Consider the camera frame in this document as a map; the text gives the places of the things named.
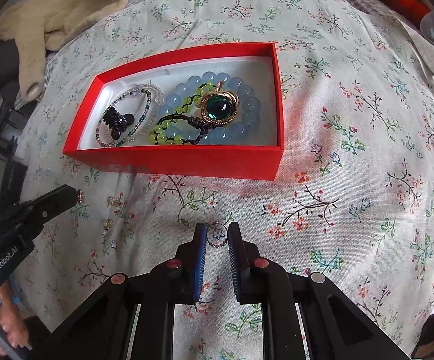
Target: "earring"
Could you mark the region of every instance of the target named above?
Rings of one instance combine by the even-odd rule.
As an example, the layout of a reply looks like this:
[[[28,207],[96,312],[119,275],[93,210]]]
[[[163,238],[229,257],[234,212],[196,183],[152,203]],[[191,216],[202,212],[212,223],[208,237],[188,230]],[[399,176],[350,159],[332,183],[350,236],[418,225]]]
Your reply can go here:
[[[83,202],[86,201],[86,197],[83,195],[83,191],[82,190],[77,190],[78,193],[78,197],[77,197],[77,202],[82,205]]]

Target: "beaded ring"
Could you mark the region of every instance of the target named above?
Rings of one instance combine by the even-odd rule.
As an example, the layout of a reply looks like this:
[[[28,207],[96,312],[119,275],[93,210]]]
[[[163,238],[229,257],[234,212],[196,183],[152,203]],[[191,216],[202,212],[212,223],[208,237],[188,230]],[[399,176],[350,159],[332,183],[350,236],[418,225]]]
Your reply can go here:
[[[160,88],[154,84],[142,84],[142,85],[136,85],[134,88],[130,88],[129,90],[125,91],[123,94],[121,94],[117,99],[115,99],[106,108],[106,110],[104,111],[103,115],[100,117],[100,120],[97,123],[97,128],[95,129],[95,139],[97,140],[97,142],[100,146],[102,146],[102,147],[120,147],[120,146],[124,145],[125,143],[133,142],[137,139],[138,136],[134,136],[134,137],[132,137],[132,136],[137,131],[137,128],[139,128],[139,126],[145,120],[147,113],[150,109],[150,103],[152,101],[152,93],[148,89],[154,90],[154,92],[156,93],[155,101],[157,103],[160,103],[162,98],[163,98],[163,94],[162,94],[162,91],[160,90]],[[115,105],[117,105],[121,100],[123,100],[128,95],[138,96],[140,94],[146,95],[146,106],[145,106],[145,109],[144,109],[142,115],[140,116],[137,123],[135,124],[135,126],[124,136],[124,138],[122,140],[120,140],[118,142],[116,139],[114,139],[111,136],[110,129],[106,129],[106,132],[105,132],[106,137],[107,137],[107,139],[110,139],[112,141],[110,143],[103,143],[102,140],[100,139],[100,126],[102,125],[102,121],[104,120],[104,116],[107,114],[107,112],[109,112],[112,108],[114,108]]]

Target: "floral bedsheet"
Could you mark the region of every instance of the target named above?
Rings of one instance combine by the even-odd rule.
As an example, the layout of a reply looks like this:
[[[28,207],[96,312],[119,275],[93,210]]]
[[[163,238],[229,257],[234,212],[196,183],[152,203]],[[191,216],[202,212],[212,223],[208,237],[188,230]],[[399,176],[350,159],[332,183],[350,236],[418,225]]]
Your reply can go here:
[[[286,149],[274,182],[104,173],[62,155],[94,75],[240,41],[279,50]],[[18,146],[22,200],[64,183],[86,199],[45,226],[15,274],[49,328],[114,272],[173,257],[196,222],[235,220],[263,256],[325,273],[412,351],[434,310],[434,77],[398,20],[345,0],[131,0],[52,64]],[[204,281],[197,307],[176,308],[174,358],[261,359],[261,308],[235,301],[227,246],[207,250]]]

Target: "green stone ring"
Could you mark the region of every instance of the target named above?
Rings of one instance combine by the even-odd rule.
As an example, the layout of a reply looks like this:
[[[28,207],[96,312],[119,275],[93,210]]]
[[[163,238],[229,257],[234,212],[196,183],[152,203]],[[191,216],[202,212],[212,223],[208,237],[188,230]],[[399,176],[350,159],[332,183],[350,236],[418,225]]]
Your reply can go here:
[[[239,106],[238,96],[229,91],[223,91],[222,81],[219,81],[214,91],[209,91],[200,100],[202,119],[208,123],[219,126],[226,125],[234,120]]]

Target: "black hair clip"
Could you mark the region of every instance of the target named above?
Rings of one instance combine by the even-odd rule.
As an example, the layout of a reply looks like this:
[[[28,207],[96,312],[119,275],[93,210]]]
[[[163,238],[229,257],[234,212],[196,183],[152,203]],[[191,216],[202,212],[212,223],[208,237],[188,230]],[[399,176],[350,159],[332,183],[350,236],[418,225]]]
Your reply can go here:
[[[127,130],[134,123],[135,117],[132,114],[120,114],[114,107],[110,107],[102,117],[104,123],[112,130],[111,136],[113,140],[120,138],[120,134]]]

